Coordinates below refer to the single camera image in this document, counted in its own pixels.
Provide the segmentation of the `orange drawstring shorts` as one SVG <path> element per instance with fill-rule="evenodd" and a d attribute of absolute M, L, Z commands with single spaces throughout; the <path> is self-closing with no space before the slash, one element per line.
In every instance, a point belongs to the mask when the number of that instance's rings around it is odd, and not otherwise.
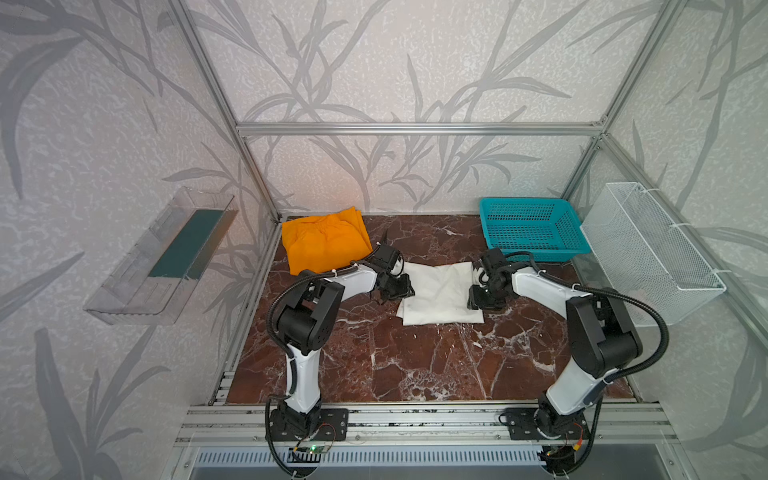
<path fill-rule="evenodd" d="M 373 251 L 362 214 L 354 207 L 284 223 L 282 244 L 293 276 L 341 269 Z"/>

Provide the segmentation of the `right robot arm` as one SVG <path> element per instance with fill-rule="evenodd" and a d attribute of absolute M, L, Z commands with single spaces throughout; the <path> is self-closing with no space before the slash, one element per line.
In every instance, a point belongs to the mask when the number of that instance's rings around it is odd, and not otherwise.
<path fill-rule="evenodd" d="M 549 275 L 529 252 L 506 255 L 499 248 L 480 257 L 468 307 L 495 311 L 509 300 L 535 301 L 565 319 L 571 359 L 538 400 L 535 422 L 550 435 L 598 403 L 615 374 L 642 353 L 624 301 L 613 290 L 587 292 Z"/>

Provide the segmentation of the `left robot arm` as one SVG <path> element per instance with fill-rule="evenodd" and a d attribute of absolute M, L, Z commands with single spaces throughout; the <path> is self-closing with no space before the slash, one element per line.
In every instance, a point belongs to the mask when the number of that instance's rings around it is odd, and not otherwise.
<path fill-rule="evenodd" d="M 333 332 L 341 304 L 376 292 L 383 301 L 412 297 L 414 289 L 404 271 L 401 252 L 379 244 L 361 260 L 323 273 L 305 270 L 272 303 L 267 333 L 285 354 L 286 391 L 277 410 L 304 426 L 319 417 L 320 353 Z"/>

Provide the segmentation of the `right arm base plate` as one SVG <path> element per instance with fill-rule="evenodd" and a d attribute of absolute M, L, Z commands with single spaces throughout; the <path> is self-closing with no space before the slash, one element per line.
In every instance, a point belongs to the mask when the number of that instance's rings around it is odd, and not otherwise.
<path fill-rule="evenodd" d="M 582 412 L 559 415 L 542 407 L 507 408 L 498 417 L 512 440 L 583 440 L 589 433 Z"/>

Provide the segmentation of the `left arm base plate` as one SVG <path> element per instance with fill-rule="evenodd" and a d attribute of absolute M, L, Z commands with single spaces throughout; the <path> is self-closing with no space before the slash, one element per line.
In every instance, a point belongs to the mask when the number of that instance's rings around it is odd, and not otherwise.
<path fill-rule="evenodd" d="M 350 411 L 344 408 L 320 408 L 300 413 L 290 408 L 274 409 L 268 427 L 273 441 L 344 441 L 349 426 Z"/>

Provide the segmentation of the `white garment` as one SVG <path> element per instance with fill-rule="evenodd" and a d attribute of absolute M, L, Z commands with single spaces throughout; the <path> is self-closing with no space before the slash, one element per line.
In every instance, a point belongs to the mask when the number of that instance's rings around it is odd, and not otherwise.
<path fill-rule="evenodd" d="M 405 263 L 414 295 L 402 299 L 396 316 L 404 326 L 482 324 L 483 313 L 468 307 L 469 293 L 478 279 L 471 262 L 442 266 Z"/>

